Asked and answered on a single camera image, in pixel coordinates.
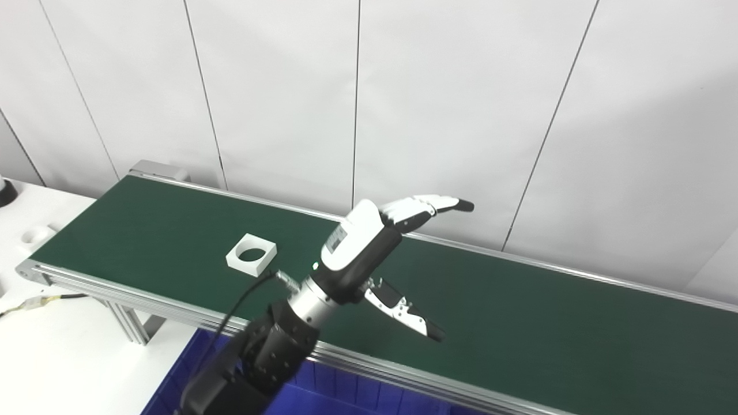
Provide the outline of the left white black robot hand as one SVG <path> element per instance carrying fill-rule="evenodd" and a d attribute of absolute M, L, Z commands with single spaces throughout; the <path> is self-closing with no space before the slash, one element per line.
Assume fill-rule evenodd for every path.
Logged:
<path fill-rule="evenodd" d="M 384 279 L 372 273 L 402 242 L 431 218 L 446 211 L 472 212 L 473 202 L 436 194 L 405 197 L 385 205 L 362 199 L 321 248 L 321 259 L 308 283 L 321 290 L 324 302 L 343 305 L 367 300 L 380 312 L 417 333 L 441 342 L 445 331 Z"/>

